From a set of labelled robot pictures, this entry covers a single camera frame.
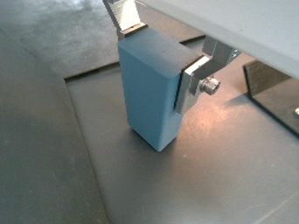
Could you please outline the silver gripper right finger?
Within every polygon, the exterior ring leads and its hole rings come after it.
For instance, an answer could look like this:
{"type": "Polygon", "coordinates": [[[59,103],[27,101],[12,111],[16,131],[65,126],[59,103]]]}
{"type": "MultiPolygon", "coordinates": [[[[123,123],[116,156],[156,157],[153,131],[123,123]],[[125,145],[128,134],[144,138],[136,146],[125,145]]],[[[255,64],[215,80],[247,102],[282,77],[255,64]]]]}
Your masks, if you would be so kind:
{"type": "Polygon", "coordinates": [[[182,79],[176,95],[175,110],[184,114],[198,101],[199,95],[214,95],[220,82],[214,74],[240,55],[240,51],[207,36],[203,55],[182,70],[182,79]]]}

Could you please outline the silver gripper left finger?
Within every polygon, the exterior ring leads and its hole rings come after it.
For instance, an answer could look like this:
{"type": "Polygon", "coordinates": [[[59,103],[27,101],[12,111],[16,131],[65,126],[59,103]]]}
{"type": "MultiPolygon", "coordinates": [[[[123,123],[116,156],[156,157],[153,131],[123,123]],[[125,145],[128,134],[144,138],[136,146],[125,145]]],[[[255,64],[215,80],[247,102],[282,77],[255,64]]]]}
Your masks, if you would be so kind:
{"type": "Polygon", "coordinates": [[[117,39],[123,39],[147,27],[140,20],[135,0],[101,0],[116,27],[117,39]]]}

